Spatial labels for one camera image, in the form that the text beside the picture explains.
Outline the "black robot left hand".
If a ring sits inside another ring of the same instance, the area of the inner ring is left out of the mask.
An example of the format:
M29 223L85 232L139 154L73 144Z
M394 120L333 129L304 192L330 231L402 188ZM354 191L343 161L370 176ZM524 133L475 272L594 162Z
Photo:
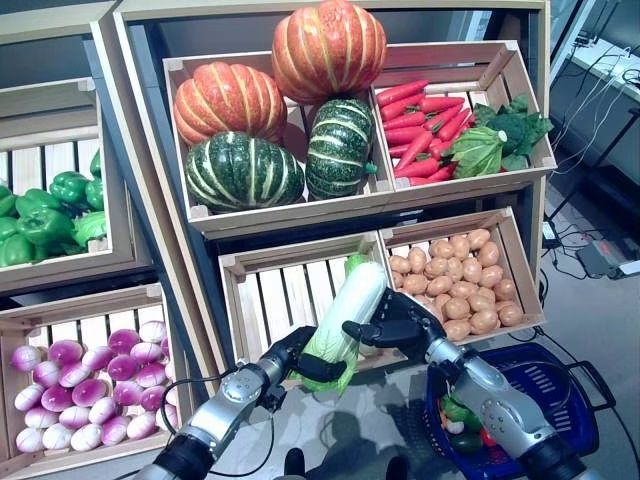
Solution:
M329 383L340 378L346 370L346 362L329 363L303 350L315 334L316 327L299 327L283 339L273 343L258 361L269 385L280 384L291 372L304 378Z

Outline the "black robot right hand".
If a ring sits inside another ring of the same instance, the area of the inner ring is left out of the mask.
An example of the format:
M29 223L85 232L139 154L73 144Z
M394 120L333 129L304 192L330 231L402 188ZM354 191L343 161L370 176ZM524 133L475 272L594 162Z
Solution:
M424 361L443 342L446 332L438 318L409 295L385 290L368 323L346 321L342 330L366 346L395 348L407 358Z

